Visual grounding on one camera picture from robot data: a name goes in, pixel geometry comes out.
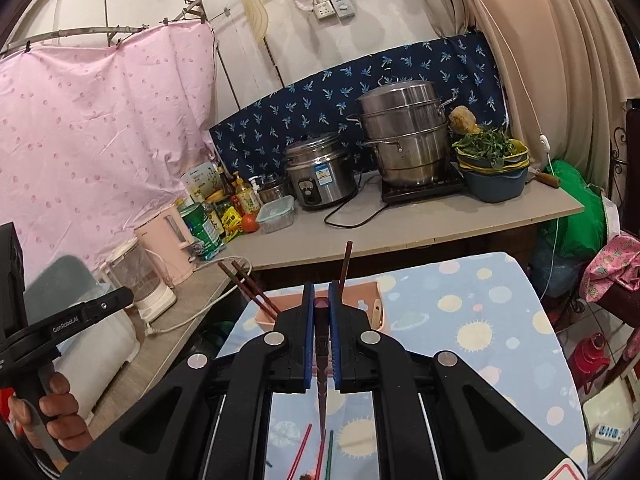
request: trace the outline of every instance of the tomato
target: tomato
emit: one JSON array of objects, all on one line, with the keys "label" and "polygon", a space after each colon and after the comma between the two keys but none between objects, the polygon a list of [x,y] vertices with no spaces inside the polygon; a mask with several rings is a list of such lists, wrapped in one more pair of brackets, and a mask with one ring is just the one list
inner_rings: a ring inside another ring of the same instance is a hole
[{"label": "tomato", "polygon": [[249,213],[242,217],[242,231],[245,233],[253,233],[259,228],[258,222],[255,221],[255,213]]}]

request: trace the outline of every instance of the sticker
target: sticker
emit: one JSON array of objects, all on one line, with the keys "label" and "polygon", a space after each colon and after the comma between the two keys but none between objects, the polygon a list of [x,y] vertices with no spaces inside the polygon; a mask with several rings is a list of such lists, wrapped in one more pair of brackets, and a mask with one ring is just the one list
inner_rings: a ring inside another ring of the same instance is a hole
[{"label": "sticker", "polygon": [[326,164],[316,166],[315,170],[316,178],[318,179],[318,184],[320,184],[320,186],[326,186],[334,181],[334,178],[331,176],[331,170]]},{"label": "sticker", "polygon": [[584,480],[584,477],[574,462],[570,458],[565,458],[545,477],[545,480]]}]

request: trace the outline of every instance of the human hand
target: human hand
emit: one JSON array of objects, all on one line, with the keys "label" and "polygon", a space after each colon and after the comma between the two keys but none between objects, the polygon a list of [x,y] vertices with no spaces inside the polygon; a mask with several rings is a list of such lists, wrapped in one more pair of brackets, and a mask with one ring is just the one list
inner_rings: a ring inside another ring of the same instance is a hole
[{"label": "human hand", "polygon": [[[69,381],[64,375],[56,372],[49,381],[49,387],[53,393],[40,399],[42,413],[55,417],[47,423],[47,431],[65,449],[82,451],[93,439],[85,421],[78,415],[78,401],[69,393]],[[16,429],[22,427],[31,445],[36,449],[42,449],[42,443],[31,429],[31,413],[24,401],[10,397],[9,412]]]}]

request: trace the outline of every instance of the green chopstick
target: green chopstick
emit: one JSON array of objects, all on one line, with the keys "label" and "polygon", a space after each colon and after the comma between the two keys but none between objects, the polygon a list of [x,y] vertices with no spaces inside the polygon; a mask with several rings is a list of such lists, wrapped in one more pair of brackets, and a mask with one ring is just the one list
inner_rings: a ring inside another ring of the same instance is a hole
[{"label": "green chopstick", "polygon": [[324,480],[331,479],[331,455],[334,450],[334,430],[329,433],[329,451],[326,454],[326,468],[324,470]]}]

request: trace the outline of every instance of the green plastic package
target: green plastic package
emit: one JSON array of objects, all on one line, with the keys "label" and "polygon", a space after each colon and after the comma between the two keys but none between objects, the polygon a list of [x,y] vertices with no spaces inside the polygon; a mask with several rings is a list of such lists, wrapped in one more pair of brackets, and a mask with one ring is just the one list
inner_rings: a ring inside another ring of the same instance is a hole
[{"label": "green plastic package", "polygon": [[[554,173],[560,177],[560,187],[584,206],[582,213],[559,219],[556,254],[563,258],[593,259],[604,246],[605,218],[602,199],[589,189],[585,181],[571,164],[564,160],[554,160]],[[542,226],[545,240],[553,246],[556,236],[556,220]]]}]

